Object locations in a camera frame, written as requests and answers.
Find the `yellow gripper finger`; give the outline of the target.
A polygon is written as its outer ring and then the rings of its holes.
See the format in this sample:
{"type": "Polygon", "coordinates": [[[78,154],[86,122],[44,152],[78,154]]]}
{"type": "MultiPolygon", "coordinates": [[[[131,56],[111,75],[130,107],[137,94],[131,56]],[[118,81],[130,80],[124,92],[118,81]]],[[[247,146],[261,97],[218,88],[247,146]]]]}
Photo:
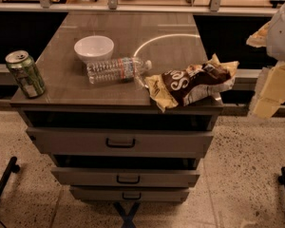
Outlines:
{"type": "Polygon", "coordinates": [[[270,23],[267,22],[264,24],[258,31],[249,36],[246,41],[246,44],[254,48],[262,48],[267,44],[267,33],[270,23]]]}
{"type": "Polygon", "coordinates": [[[285,103],[285,62],[261,70],[255,93],[252,114],[261,119],[271,118],[285,103]]]}

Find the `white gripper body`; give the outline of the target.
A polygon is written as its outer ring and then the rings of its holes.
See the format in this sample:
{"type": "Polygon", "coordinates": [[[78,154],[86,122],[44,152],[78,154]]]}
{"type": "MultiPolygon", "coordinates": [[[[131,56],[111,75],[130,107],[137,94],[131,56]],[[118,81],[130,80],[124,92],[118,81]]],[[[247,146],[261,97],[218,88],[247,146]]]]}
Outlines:
{"type": "Polygon", "coordinates": [[[266,38],[267,54],[285,61],[285,3],[272,17],[266,38]]]}

